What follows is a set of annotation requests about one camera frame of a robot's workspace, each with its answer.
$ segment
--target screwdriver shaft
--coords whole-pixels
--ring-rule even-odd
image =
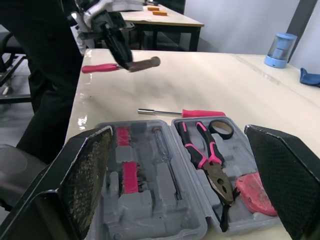
[[[139,108],[138,114],[170,114],[170,115],[182,115],[181,112],[171,112],[171,111],[156,111],[154,109]]]
[[[158,147],[159,153],[162,156],[162,160],[168,165],[169,172],[170,172],[170,175],[172,177],[173,185],[175,187],[175,198],[177,200],[181,200],[182,199],[181,193],[179,191],[177,179],[176,179],[174,170],[173,170],[172,165],[171,165],[171,157],[170,157],[169,150],[168,150],[168,147],[167,147],[166,142],[165,142],[165,138],[164,138],[163,133],[161,131],[161,128],[155,127],[155,128],[152,129],[152,131],[155,134],[155,141],[157,143],[157,147]]]

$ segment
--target blue cloth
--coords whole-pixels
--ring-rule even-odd
[[[320,88],[320,74],[308,73],[304,68],[300,69],[300,83],[315,85]]]

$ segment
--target desk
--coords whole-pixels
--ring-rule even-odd
[[[82,74],[66,139],[101,122],[162,119],[138,115],[138,108],[179,112],[223,111],[243,130],[246,124],[278,129],[301,138],[320,157],[320,88],[299,83],[300,71],[263,64],[262,55],[205,52],[133,51],[136,61],[160,57],[156,68],[129,73]],[[87,50],[83,65],[113,63],[107,49]],[[212,229],[205,240],[290,240],[278,225],[242,236]]]
[[[165,6],[159,5],[161,11],[166,11],[168,16],[153,15],[148,11],[149,6],[143,6],[143,11],[122,12],[123,19],[128,23],[134,23],[138,32],[153,32],[153,47],[157,47],[158,32],[167,33],[191,33],[189,51],[196,52],[199,36],[203,23],[193,20]]]

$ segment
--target white wall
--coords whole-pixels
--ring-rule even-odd
[[[320,3],[317,2],[290,64],[320,74]]]
[[[286,32],[299,0],[186,0],[184,14],[205,24],[199,52],[267,54]],[[188,46],[189,35],[181,37]]]

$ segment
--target tool case compartment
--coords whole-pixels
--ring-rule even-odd
[[[223,171],[235,187],[238,177],[257,172],[257,166],[246,136],[227,117],[180,118],[171,126],[162,120],[100,123],[97,128],[111,126],[115,136],[109,150],[101,198],[86,239],[197,240],[206,234],[207,220],[218,233],[222,233],[220,199],[204,171],[191,163],[176,129],[178,122],[184,121],[193,144],[208,156],[196,122],[201,121],[208,127],[213,119],[222,119],[234,128],[231,139],[223,140],[217,134],[212,136],[225,159]],[[129,144],[119,145],[117,129],[127,130]],[[166,154],[159,146],[155,130],[161,131]],[[126,162],[136,163],[138,192],[125,193]],[[229,209],[228,222],[229,228],[222,233],[224,235],[246,233],[280,221],[277,217],[250,213],[238,197]]]

